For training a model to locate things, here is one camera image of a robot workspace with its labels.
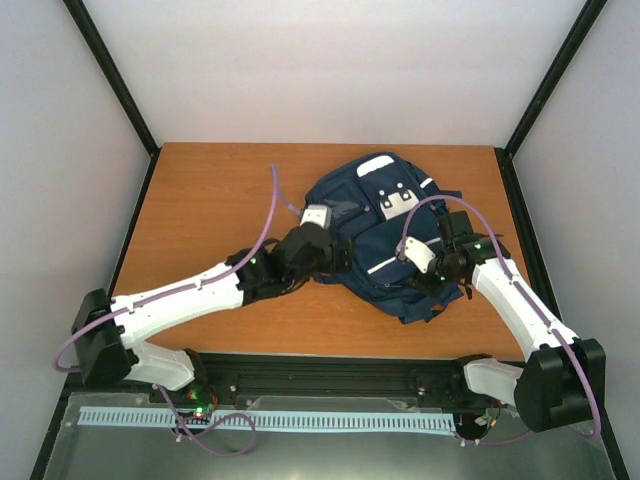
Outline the navy blue student backpack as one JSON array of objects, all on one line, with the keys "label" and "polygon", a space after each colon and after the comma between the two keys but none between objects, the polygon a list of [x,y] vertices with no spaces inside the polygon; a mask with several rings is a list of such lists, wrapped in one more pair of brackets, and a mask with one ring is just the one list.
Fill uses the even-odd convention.
[{"label": "navy blue student backpack", "polygon": [[316,274],[324,285],[342,285],[383,313],[408,324],[428,322],[463,297],[455,282],[433,296],[411,285],[415,265],[396,257],[410,210],[433,195],[460,197],[441,190],[420,167],[393,152],[377,152],[353,160],[320,178],[305,195],[305,204],[331,209],[330,232],[352,245],[347,272]]}]

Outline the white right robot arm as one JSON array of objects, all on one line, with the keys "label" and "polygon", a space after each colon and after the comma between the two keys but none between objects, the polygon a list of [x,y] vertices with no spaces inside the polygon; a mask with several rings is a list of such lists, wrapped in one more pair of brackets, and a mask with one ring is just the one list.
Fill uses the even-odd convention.
[{"label": "white right robot arm", "polygon": [[416,268],[414,281],[428,295],[448,283],[483,296],[515,338],[525,363],[490,356],[464,359],[467,389],[512,408],[533,432],[592,421],[601,430],[606,355],[594,339],[582,340],[535,294],[493,232],[476,233],[466,212],[438,221],[442,250],[407,231],[397,248]]}]

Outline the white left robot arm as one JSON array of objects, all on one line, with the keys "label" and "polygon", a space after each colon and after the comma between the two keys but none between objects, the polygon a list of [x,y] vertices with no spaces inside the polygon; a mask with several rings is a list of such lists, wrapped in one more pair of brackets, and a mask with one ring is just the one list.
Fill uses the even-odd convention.
[{"label": "white left robot arm", "polygon": [[190,349],[171,350],[149,338],[199,317],[293,293],[316,275],[344,273],[353,247],[312,222],[243,249],[193,277],[142,293],[85,295],[71,328],[81,381],[101,388],[120,381],[156,384],[186,402],[201,400],[208,378]]}]

